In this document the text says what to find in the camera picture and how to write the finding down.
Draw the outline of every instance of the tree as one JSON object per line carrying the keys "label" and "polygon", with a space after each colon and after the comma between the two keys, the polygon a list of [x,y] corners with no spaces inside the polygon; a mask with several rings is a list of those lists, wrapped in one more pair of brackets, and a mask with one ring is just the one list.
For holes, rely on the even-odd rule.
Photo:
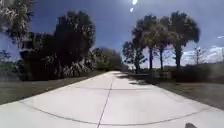
{"label": "tree", "polygon": [[159,51],[161,71],[163,71],[163,61],[164,61],[163,53],[165,51],[165,48],[170,44],[170,42],[168,41],[169,24],[170,24],[169,17],[162,17],[157,24],[158,38],[156,39],[156,48]]}
{"label": "tree", "polygon": [[123,55],[125,56],[125,63],[134,64],[136,74],[139,73],[140,64],[144,63],[147,59],[142,54],[143,48],[138,46],[136,41],[125,42],[123,45]]}
{"label": "tree", "polygon": [[142,47],[148,47],[149,49],[149,62],[150,62],[150,80],[153,76],[153,50],[155,47],[154,35],[156,29],[153,27],[157,23],[156,16],[148,15],[144,19],[141,19],[137,22],[136,28],[133,30],[133,35],[139,39],[139,43]]}
{"label": "tree", "polygon": [[224,48],[222,48],[222,62],[224,62]]}
{"label": "tree", "polygon": [[70,66],[88,54],[95,41],[95,26],[82,11],[69,11],[58,21],[54,32],[57,57],[60,65]]}
{"label": "tree", "polygon": [[169,31],[171,31],[169,38],[172,41],[176,55],[176,68],[179,71],[182,47],[186,46],[189,41],[198,42],[200,29],[197,23],[186,13],[177,11],[171,14]]}
{"label": "tree", "polygon": [[122,58],[118,52],[109,48],[95,48],[93,50],[96,68],[99,70],[121,70]]}
{"label": "tree", "polygon": [[194,53],[191,55],[191,59],[194,61],[196,65],[204,63],[204,54],[206,50],[201,49],[199,46],[194,48]]}
{"label": "tree", "polygon": [[6,50],[0,51],[0,62],[5,61],[10,58],[10,53],[7,53]]}
{"label": "tree", "polygon": [[146,47],[149,49],[149,63],[150,63],[150,70],[149,76],[150,81],[153,78],[153,51],[155,48],[156,41],[158,39],[158,31],[157,31],[157,18],[155,16],[149,15],[145,16],[144,20],[144,28],[142,33],[142,42]]}
{"label": "tree", "polygon": [[95,26],[90,17],[81,11],[59,17],[53,35],[28,33],[20,53],[23,67],[31,74],[27,75],[28,79],[74,77],[89,71],[85,60],[94,41]]}
{"label": "tree", "polygon": [[0,28],[20,47],[29,32],[28,23],[33,16],[33,0],[4,1],[0,11]]}

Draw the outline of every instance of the pavement crack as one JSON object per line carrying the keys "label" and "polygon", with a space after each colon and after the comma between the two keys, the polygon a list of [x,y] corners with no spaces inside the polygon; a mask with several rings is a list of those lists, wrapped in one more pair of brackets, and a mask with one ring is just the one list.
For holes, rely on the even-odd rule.
{"label": "pavement crack", "polygon": [[171,119],[166,119],[166,120],[162,120],[162,121],[156,121],[156,122],[150,122],[150,123],[141,123],[141,124],[100,124],[100,125],[104,125],[104,126],[140,126],[140,125],[152,125],[152,124],[159,124],[159,123],[164,123],[164,122],[169,122],[169,121],[174,121],[174,120],[178,120],[178,119],[182,119],[185,117],[189,117],[192,115],[196,115],[199,114],[201,112],[207,111],[209,109],[211,109],[212,107],[208,107],[205,109],[202,109],[200,111],[194,112],[194,113],[190,113],[181,117],[176,117],[176,118],[171,118]]}
{"label": "pavement crack", "polygon": [[110,96],[110,92],[111,92],[111,90],[112,90],[112,85],[113,85],[113,83],[114,83],[114,78],[112,78],[112,82],[111,82],[111,85],[110,85],[110,89],[109,89],[109,92],[108,92],[108,95],[107,95],[106,102],[105,102],[104,107],[103,107],[103,112],[102,112],[102,114],[101,114],[101,116],[100,116],[100,120],[99,120],[99,123],[98,123],[98,125],[97,125],[97,128],[100,127],[100,123],[101,123],[101,120],[102,120],[102,118],[103,118],[103,114],[104,114],[104,111],[105,111],[105,109],[106,109],[106,106],[107,106],[107,102],[108,102],[108,99],[109,99],[109,96]]}
{"label": "pavement crack", "polygon": [[76,119],[73,119],[73,118],[69,118],[69,117],[63,117],[63,116],[59,116],[59,115],[56,115],[56,114],[53,114],[53,113],[50,113],[50,112],[46,112],[46,111],[43,111],[41,109],[38,109],[36,107],[33,107],[31,105],[28,105],[26,103],[23,103],[23,102],[19,102],[20,104],[23,104],[24,106],[28,107],[28,108],[31,108],[31,109],[34,109],[36,111],[39,111],[41,113],[44,113],[44,114],[47,114],[47,115],[50,115],[50,116],[53,116],[53,117],[56,117],[56,118],[60,118],[60,119],[64,119],[64,120],[70,120],[70,121],[74,121],[74,122],[80,122],[80,123],[86,123],[86,124],[95,124],[97,125],[98,123],[93,123],[93,122],[88,122],[88,121],[81,121],[81,120],[76,120]]}

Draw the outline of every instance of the palm tree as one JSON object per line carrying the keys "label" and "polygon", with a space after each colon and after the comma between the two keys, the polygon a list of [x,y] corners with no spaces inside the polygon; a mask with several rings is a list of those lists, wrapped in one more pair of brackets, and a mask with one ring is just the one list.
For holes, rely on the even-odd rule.
{"label": "palm tree", "polygon": [[56,52],[62,66],[80,62],[95,42],[95,25],[90,17],[80,11],[68,12],[58,18],[54,32]]}
{"label": "palm tree", "polygon": [[160,65],[161,71],[163,71],[163,53],[167,45],[169,45],[168,41],[168,28],[169,28],[169,17],[162,17],[158,24],[156,25],[157,30],[157,39],[156,39],[156,47],[159,51]]}
{"label": "palm tree", "polygon": [[144,63],[147,59],[142,54],[143,48],[139,46],[138,40],[132,42],[125,42],[123,45],[123,55],[125,56],[125,63],[134,64],[135,73],[140,71],[140,64]]}
{"label": "palm tree", "polygon": [[197,23],[186,13],[177,11],[171,14],[169,30],[171,31],[169,38],[172,41],[176,55],[176,68],[179,71],[182,47],[186,46],[189,41],[198,42],[200,29]]}
{"label": "palm tree", "polygon": [[156,39],[157,37],[157,18],[156,16],[145,16],[143,19],[143,24],[142,24],[142,37],[141,37],[141,42],[142,44],[149,49],[149,63],[150,63],[150,70],[149,70],[149,77],[150,81],[152,81],[153,77],[153,50],[156,44]]}
{"label": "palm tree", "polygon": [[29,31],[29,22],[33,16],[32,7],[33,0],[10,0],[7,7],[4,9],[8,13],[4,15],[5,23],[1,24],[1,28],[4,26],[7,29],[5,30],[7,34],[13,39],[14,42],[22,43],[24,37]]}

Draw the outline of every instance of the sidewalk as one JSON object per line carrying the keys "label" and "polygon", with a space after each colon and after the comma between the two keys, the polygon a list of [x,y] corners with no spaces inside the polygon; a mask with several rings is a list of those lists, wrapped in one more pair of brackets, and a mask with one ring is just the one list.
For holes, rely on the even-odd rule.
{"label": "sidewalk", "polygon": [[2,128],[223,128],[224,112],[109,72],[0,106]]}

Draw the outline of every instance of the foliage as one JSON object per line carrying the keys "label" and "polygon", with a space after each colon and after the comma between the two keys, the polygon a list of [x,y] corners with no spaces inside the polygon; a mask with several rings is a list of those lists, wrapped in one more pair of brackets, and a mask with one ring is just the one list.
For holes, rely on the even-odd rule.
{"label": "foliage", "polygon": [[142,54],[142,47],[139,47],[136,41],[125,42],[123,45],[123,55],[125,56],[125,63],[134,64],[136,73],[140,70],[140,64],[144,63],[147,59]]}
{"label": "foliage", "polygon": [[95,48],[93,50],[95,65],[99,70],[121,70],[122,59],[118,52],[109,48]]}
{"label": "foliage", "polygon": [[59,17],[54,33],[57,57],[62,66],[81,61],[95,41],[95,26],[89,16],[80,11]]}
{"label": "foliage", "polygon": [[49,80],[89,71],[81,62],[95,41],[95,27],[86,13],[68,12],[60,17],[53,35],[30,32],[27,37],[20,53],[20,67],[27,73],[23,78]]}
{"label": "foliage", "polygon": [[187,65],[178,72],[172,72],[172,79],[177,82],[202,82],[209,81],[211,74],[211,65]]}
{"label": "foliage", "polygon": [[0,51],[0,62],[10,58],[10,54],[6,50]]}
{"label": "foliage", "polygon": [[164,52],[165,48],[170,45],[169,42],[169,17],[162,17],[158,21],[158,34],[156,39],[156,49],[158,49],[159,52],[159,58],[160,58],[160,65],[161,65],[161,77],[163,78],[163,62],[164,62]]}
{"label": "foliage", "polygon": [[194,64],[198,65],[198,64],[202,64],[205,62],[204,60],[204,54],[205,54],[206,50],[205,49],[201,49],[199,46],[194,48],[194,52],[193,55],[191,55],[191,59],[193,59]]}
{"label": "foliage", "polygon": [[6,32],[20,46],[29,32],[28,23],[33,16],[33,0],[4,0],[3,2],[0,11],[1,31]]}
{"label": "foliage", "polygon": [[199,41],[200,29],[197,23],[187,16],[186,13],[179,11],[173,12],[170,16],[169,30],[172,36],[172,45],[175,49],[175,60],[177,70],[180,68],[180,60],[182,56],[182,46],[186,46],[189,41]]}
{"label": "foliage", "polygon": [[153,50],[155,47],[155,34],[156,28],[155,25],[157,24],[157,17],[153,15],[145,16],[143,19],[140,19],[137,22],[136,27],[132,31],[132,34],[135,36],[134,39],[137,40],[138,45],[149,49],[149,63],[150,63],[150,81],[152,80],[153,76]]}

